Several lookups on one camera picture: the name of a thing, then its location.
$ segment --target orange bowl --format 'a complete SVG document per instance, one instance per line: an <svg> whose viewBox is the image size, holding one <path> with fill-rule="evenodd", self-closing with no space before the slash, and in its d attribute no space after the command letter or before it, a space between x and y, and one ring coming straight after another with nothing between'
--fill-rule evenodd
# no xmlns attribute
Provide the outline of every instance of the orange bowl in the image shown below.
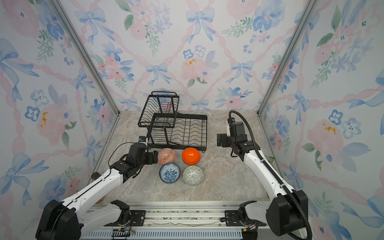
<svg viewBox="0 0 384 240"><path fill-rule="evenodd" d="M181 158L186 164L194 165L200 161L200 152L193 147L186 148L181 155Z"/></svg>

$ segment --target dish rack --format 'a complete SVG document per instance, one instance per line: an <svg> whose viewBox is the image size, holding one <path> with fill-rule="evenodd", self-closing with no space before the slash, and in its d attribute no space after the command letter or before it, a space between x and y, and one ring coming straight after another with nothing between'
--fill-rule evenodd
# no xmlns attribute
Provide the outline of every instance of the dish rack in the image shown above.
<svg viewBox="0 0 384 240"><path fill-rule="evenodd" d="M148 129L148 147L206 151L207 116L178 113L179 102L175 92L154 91L148 96L137 123Z"/></svg>

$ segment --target dish rack handle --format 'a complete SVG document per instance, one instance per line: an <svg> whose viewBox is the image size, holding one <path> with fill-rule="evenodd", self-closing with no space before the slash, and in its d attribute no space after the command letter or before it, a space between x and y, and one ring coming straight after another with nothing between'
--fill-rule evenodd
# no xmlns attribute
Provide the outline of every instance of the dish rack handle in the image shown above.
<svg viewBox="0 0 384 240"><path fill-rule="evenodd" d="M151 95L155 95L153 93L174 93L175 96L177 96L177 93L175 93L175 92L168 92L168 91L153 91L153 92L151 92Z"/></svg>

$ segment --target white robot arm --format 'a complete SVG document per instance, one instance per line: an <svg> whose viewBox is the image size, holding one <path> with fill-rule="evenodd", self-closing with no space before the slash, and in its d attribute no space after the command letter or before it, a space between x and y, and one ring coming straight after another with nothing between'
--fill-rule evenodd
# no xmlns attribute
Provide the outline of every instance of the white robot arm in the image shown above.
<svg viewBox="0 0 384 240"><path fill-rule="evenodd" d="M238 114L248 127L251 141L248 141L243 122L235 122L231 113ZM301 239L291 232L306 227L306 240L312 238L308 224L308 198L305 193L295 191L265 160L263 152L256 144L252 131L244 117L236 111L230 111L227 120L227 133L217 135L217 145L232 148L257 175L270 198L270 204L249 201L240 205L239 216L243 223L254 223L255 220L267 223L277 235L290 234L295 239ZM77 240L91 231L108 223L126 225L130 220L129 206L122 201L111 202L103 209L86 213L100 198L109 191L126 182L130 177L135 178L146 164L157 163L157 151L147 151L143 142L134 143L125 154L110 166L103 175L74 195L62 202L55 200L48 203L43 211L36 232L38 240Z"/></svg>

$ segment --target floral wallpaper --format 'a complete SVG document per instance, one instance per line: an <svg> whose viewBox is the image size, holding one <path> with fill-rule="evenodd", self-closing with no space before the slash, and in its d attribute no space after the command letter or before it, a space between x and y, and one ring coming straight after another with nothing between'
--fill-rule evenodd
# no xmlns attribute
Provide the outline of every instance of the floral wallpaper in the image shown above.
<svg viewBox="0 0 384 240"><path fill-rule="evenodd" d="M383 12L383 1L318 1L262 113L317 240L384 239Z"/></svg>
<svg viewBox="0 0 384 240"><path fill-rule="evenodd" d="M43 0L1 0L0 239L88 182L115 114Z"/></svg>
<svg viewBox="0 0 384 240"><path fill-rule="evenodd" d="M61 3L117 106L141 111L159 89L183 110L258 109L307 1Z"/></svg>

